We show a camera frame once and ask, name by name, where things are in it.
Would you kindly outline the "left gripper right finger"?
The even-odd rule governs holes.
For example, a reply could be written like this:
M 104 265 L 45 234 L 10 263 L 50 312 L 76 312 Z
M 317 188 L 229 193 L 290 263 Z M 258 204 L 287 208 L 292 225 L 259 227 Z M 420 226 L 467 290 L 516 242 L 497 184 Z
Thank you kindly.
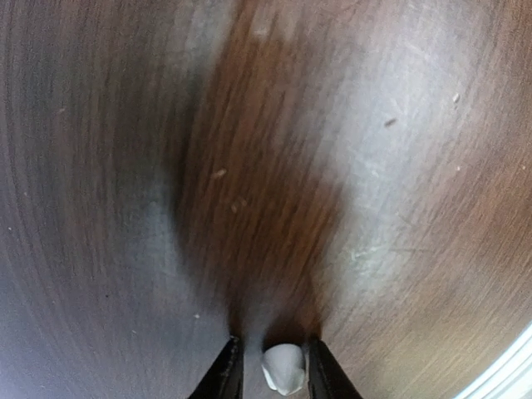
M 328 346 L 317 337 L 308 343 L 308 390 L 311 399 L 362 399 Z

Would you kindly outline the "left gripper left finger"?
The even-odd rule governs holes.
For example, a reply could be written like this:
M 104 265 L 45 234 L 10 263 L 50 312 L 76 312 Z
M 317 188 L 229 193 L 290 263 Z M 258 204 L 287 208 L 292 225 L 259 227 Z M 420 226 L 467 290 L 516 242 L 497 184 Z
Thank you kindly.
M 242 399 L 244 345 L 231 336 L 189 399 Z

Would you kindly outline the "white earbud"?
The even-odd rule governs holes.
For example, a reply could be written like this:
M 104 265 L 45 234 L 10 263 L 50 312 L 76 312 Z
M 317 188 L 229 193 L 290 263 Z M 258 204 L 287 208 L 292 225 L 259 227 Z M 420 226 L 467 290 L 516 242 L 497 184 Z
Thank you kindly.
M 261 367 L 268 387 L 278 394 L 289 397 L 303 388 L 306 362 L 300 346 L 282 343 L 269 348 Z

